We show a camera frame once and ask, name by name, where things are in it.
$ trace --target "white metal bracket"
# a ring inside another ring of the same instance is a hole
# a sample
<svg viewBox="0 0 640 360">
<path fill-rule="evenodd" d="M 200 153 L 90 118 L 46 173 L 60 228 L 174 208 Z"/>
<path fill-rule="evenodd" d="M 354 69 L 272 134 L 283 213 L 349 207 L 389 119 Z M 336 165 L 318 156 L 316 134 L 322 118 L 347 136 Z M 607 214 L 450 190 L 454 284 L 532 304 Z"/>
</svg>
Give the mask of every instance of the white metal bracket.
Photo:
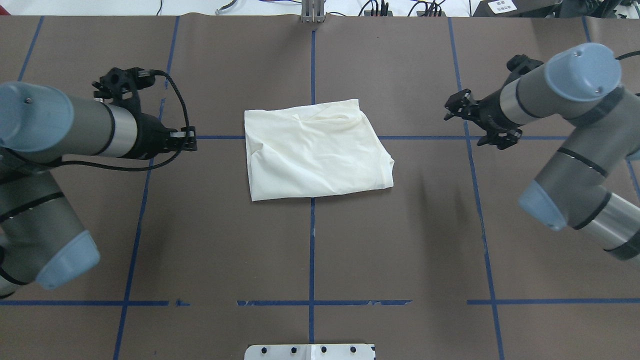
<svg viewBox="0 0 640 360">
<path fill-rule="evenodd" d="M 252 345 L 244 360 L 376 360 L 370 344 Z"/>
</svg>

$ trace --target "blue tape line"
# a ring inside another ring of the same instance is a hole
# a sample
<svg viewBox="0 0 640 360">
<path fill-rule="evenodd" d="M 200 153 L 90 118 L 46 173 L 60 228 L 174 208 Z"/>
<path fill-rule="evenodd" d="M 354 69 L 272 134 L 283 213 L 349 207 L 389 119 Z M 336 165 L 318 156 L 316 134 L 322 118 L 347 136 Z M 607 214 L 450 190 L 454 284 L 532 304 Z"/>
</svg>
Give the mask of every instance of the blue tape line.
<svg viewBox="0 0 640 360">
<path fill-rule="evenodd" d="M 316 104 L 316 31 L 311 31 L 311 105 Z"/>
<path fill-rule="evenodd" d="M 314 305 L 316 300 L 316 198 L 311 198 L 309 231 L 309 343 L 315 343 Z"/>
<path fill-rule="evenodd" d="M 176 306 L 191 306 L 191 304 L 190 304 L 190 303 L 188 303 L 188 302 L 184 302 L 184 301 L 182 301 L 182 300 L 180 300 L 180 299 L 178 299 L 178 300 L 176 300 L 176 301 L 175 301 L 175 305 L 176 305 Z"/>
<path fill-rule="evenodd" d="M 309 306 L 308 300 L 240 300 L 238 306 Z"/>
<path fill-rule="evenodd" d="M 390 135 L 390 136 L 378 136 L 380 140 L 466 140 L 464 136 L 412 136 L 412 135 Z"/>
<path fill-rule="evenodd" d="M 453 32 L 453 23 L 451 18 L 448 17 L 449 21 L 449 37 L 451 38 L 451 51 L 453 53 L 453 64 L 456 69 L 456 81 L 458 83 L 458 91 L 462 90 L 462 81 L 460 79 L 460 69 L 458 66 L 458 55 L 456 54 L 456 41 Z M 489 258 L 489 246 L 486 242 L 486 231 L 484 230 L 484 216 L 482 212 L 482 203 L 480 201 L 480 191 L 478 189 L 477 176 L 476 176 L 476 164 L 474 163 L 474 157 L 471 150 L 471 135 L 469 134 L 469 126 L 468 121 L 464 121 L 463 123 L 465 128 L 465 137 L 467 138 L 467 153 L 469 158 L 469 165 L 471 167 L 471 179 L 474 185 L 474 195 L 476 196 L 476 209 L 478 212 L 478 216 L 480 217 L 480 226 L 482 229 L 482 241 L 484 245 L 484 265 L 486 268 L 486 277 L 487 282 L 489 284 L 489 295 L 492 300 L 495 300 L 495 290 L 493 288 L 493 275 L 491 270 L 491 260 Z M 504 360 L 504 348 L 502 346 L 502 334 L 500 331 L 500 320 L 498 318 L 498 307 L 495 304 L 492 304 L 493 311 L 493 326 L 495 328 L 495 338 L 497 340 L 498 345 L 498 355 L 500 360 Z"/>
<path fill-rule="evenodd" d="M 587 18 L 582 17 L 582 27 L 584 28 L 584 34 L 587 36 L 587 42 L 591 42 L 591 35 L 589 34 L 589 26 L 587 25 Z"/>
<path fill-rule="evenodd" d="M 469 126 L 466 120 L 464 122 L 464 127 L 465 127 L 465 134 L 469 136 Z M 486 231 L 484 228 L 484 215 L 482 212 L 482 203 L 480 201 L 480 191 L 477 183 L 476 164 L 474 163 L 470 140 L 467 140 L 467 153 L 469 157 L 469 164 L 471 166 L 471 179 L 474 185 L 474 195 L 476 196 L 476 210 L 478 212 L 478 216 L 480 216 L 480 227 L 482 229 L 482 241 L 484 245 L 484 267 L 486 269 L 486 277 L 487 277 L 487 282 L 489 284 L 489 296 L 491 297 L 492 300 L 495 300 L 495 289 L 493 288 L 493 272 L 491 270 L 489 246 L 487 245 L 487 242 L 486 242 Z M 502 333 L 500 330 L 500 319 L 498 318 L 498 307 L 496 306 L 496 304 L 492 304 L 492 313 L 493 313 L 493 327 L 495 328 L 495 337 L 498 343 L 498 355 L 500 360 L 504 360 L 504 347 L 502 346 Z"/>
<path fill-rule="evenodd" d="M 636 196 L 638 200 L 640 200 L 640 186 L 638 186 L 638 178 L 636 177 L 636 171 L 634 170 L 633 165 L 631 165 L 631 161 L 626 160 L 627 169 L 629 169 L 629 174 L 631 175 L 631 182 L 634 184 L 634 189 L 636 189 Z"/>
<path fill-rule="evenodd" d="M 154 164 L 154 160 L 149 160 L 149 166 Z M 140 205 L 140 213 L 138 215 L 138 225 L 136 227 L 136 237 L 133 241 L 133 250 L 131 252 L 131 262 L 129 263 L 129 274 L 127 275 L 127 287 L 124 292 L 124 304 L 122 305 L 122 312 L 120 313 L 120 325 L 118 325 L 118 336 L 116 337 L 116 345 L 113 351 L 113 360 L 117 360 L 120 355 L 120 345 L 122 344 L 122 334 L 124 333 L 124 323 L 127 319 L 127 308 L 129 295 L 131 294 L 131 284 L 133 283 L 133 273 L 136 268 L 136 258 L 138 257 L 138 245 L 140 244 L 140 236 L 142 234 L 142 218 L 145 214 L 145 208 L 147 207 L 147 196 L 149 191 L 149 179 L 151 177 L 151 170 L 147 171 L 147 177 L 145 179 L 145 189 L 142 193 L 142 204 Z"/>
<path fill-rule="evenodd" d="M 460 68 L 458 67 L 458 54 L 456 52 L 456 39 L 453 36 L 453 22 L 448 17 L 449 22 L 449 38 L 451 38 L 451 52 L 453 54 L 453 67 L 456 70 L 456 82 L 458 83 L 458 91 L 462 91 L 462 81 L 460 80 Z"/>
<path fill-rule="evenodd" d="M 178 35 L 178 25 L 180 24 L 180 15 L 175 17 L 175 24 L 173 25 L 173 37 L 171 39 L 171 48 L 169 50 L 169 60 L 166 62 L 166 73 L 171 75 L 171 65 L 173 64 L 173 50 L 175 49 L 175 38 Z M 165 79 L 164 89 L 169 88 L 169 81 Z"/>
<path fill-rule="evenodd" d="M 405 306 L 413 300 L 316 300 L 318 306 Z"/>
<path fill-rule="evenodd" d="M 196 135 L 198 140 L 244 140 L 244 135 Z"/>
<path fill-rule="evenodd" d="M 0 300 L 0 306 L 169 306 L 168 301 L 122 300 Z"/>
<path fill-rule="evenodd" d="M 479 140 L 482 136 L 470 136 L 471 140 Z M 244 135 L 197 135 L 198 140 L 244 140 Z M 460 135 L 382 135 L 380 140 L 466 140 Z M 567 136 L 523 136 L 521 140 L 566 140 Z"/>
<path fill-rule="evenodd" d="M 640 298 L 467 300 L 467 305 L 640 304 Z"/>
<path fill-rule="evenodd" d="M 173 36 L 171 39 L 171 48 L 169 50 L 169 59 L 166 64 L 166 73 L 171 73 L 171 65 L 173 62 L 173 51 L 175 50 L 175 40 L 178 35 L 178 25 L 180 24 L 180 16 L 175 17 L 175 24 L 173 25 Z M 167 89 L 168 84 L 167 81 L 164 82 L 164 88 Z M 161 101 L 160 105 L 160 114 L 158 115 L 158 120 L 162 121 L 162 116 L 164 112 L 164 99 Z M 154 164 L 154 160 L 149 160 L 149 166 Z M 113 360 L 117 360 L 120 355 L 120 345 L 122 344 L 122 334 L 124 333 L 124 324 L 127 319 L 127 308 L 129 295 L 131 294 L 131 284 L 133 283 L 133 273 L 136 268 L 136 258 L 138 257 L 138 245 L 140 244 L 140 236 L 142 234 L 142 219 L 145 214 L 145 208 L 147 207 L 147 197 L 149 192 L 149 179 L 151 177 L 151 170 L 147 171 L 147 178 L 145 180 L 145 189 L 142 193 L 142 204 L 140 206 L 140 214 L 138 216 L 138 226 L 136 228 L 136 239 L 133 243 L 133 251 L 131 252 L 131 262 L 129 263 L 129 275 L 127 276 L 127 287 L 124 293 L 125 304 L 122 306 L 122 313 L 120 314 L 120 325 L 118 326 L 118 336 L 116 338 L 116 345 L 113 352 Z"/>
<path fill-rule="evenodd" d="M 24 63 L 22 63 L 22 69 L 20 69 L 20 75 L 18 75 L 18 81 L 22 81 L 24 72 L 27 70 L 27 64 L 29 63 L 29 59 L 31 58 L 31 53 L 33 52 L 33 48 L 34 46 L 36 46 L 36 40 L 38 40 L 38 35 L 40 34 L 40 28 L 42 27 L 43 21 L 44 21 L 44 16 L 41 16 L 40 21 L 38 21 L 38 26 L 36 27 L 36 32 L 35 34 L 33 34 L 33 39 L 31 39 L 31 45 L 29 45 L 29 51 L 27 51 L 27 56 L 24 58 Z"/>
<path fill-rule="evenodd" d="M 405 306 L 413 300 L 314 300 L 314 306 Z M 238 306 L 309 306 L 307 300 L 240 300 Z"/>
</svg>

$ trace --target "silver metal band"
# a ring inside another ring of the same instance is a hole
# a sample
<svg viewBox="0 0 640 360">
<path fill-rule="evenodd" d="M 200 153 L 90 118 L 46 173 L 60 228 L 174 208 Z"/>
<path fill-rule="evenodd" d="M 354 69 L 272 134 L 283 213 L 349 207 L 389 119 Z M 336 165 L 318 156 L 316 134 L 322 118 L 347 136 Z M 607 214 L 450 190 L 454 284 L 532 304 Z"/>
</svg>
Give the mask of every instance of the silver metal band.
<svg viewBox="0 0 640 360">
<path fill-rule="evenodd" d="M 13 293 L 15 290 L 20 288 L 20 286 L 21 285 L 16 285 L 10 282 L 9 280 L 5 279 L 4 277 L 0 276 L 0 297 L 2 297 L 3 295 L 9 295 L 10 293 Z"/>
<path fill-rule="evenodd" d="M 500 108 L 510 121 L 516 124 L 526 125 L 540 118 L 529 115 L 520 106 L 516 94 L 519 82 L 520 79 L 517 79 L 502 88 L 500 92 Z"/>
<path fill-rule="evenodd" d="M 136 143 L 138 137 L 138 126 L 136 125 L 136 119 L 127 110 L 119 107 L 108 105 L 111 113 L 113 114 L 113 138 L 100 156 L 109 156 L 112 158 L 118 158 L 128 153 L 133 145 Z"/>
<path fill-rule="evenodd" d="M 585 227 L 603 249 L 611 250 L 631 239 L 640 229 L 640 209 L 629 201 L 611 194 L 602 211 Z"/>
</svg>

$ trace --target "folded white shirt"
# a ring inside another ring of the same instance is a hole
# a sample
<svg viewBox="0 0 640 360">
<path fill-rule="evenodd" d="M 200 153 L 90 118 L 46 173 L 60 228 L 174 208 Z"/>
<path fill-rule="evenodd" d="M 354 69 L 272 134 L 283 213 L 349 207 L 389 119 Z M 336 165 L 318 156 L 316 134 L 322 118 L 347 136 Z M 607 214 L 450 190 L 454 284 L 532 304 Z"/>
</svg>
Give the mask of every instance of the folded white shirt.
<svg viewBox="0 0 640 360">
<path fill-rule="evenodd" d="M 244 112 L 252 201 L 389 188 L 394 160 L 358 100 Z"/>
</svg>

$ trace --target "blue joint cap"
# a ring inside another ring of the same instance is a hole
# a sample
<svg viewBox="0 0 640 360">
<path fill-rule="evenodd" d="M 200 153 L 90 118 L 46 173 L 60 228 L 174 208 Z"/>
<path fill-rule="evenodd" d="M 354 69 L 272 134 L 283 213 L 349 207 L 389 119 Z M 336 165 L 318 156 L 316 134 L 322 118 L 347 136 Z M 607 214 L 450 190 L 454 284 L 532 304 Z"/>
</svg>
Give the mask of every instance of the blue joint cap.
<svg viewBox="0 0 640 360">
<path fill-rule="evenodd" d="M 587 102 L 612 92 L 620 84 L 622 68 L 613 51 L 590 42 L 555 55 L 545 65 L 544 74 L 557 95 Z"/>
<path fill-rule="evenodd" d="M 60 90 L 21 82 L 0 84 L 0 147 L 46 150 L 71 129 L 74 108 Z"/>
<path fill-rule="evenodd" d="M 524 211 L 551 230 L 560 231 L 566 227 L 566 219 L 560 209 L 551 200 L 545 189 L 535 180 L 531 181 L 531 184 L 522 193 L 518 199 L 518 204 Z"/>
<path fill-rule="evenodd" d="M 56 253 L 36 276 L 36 282 L 47 290 L 75 279 L 100 261 L 89 230 L 79 233 Z"/>
</svg>

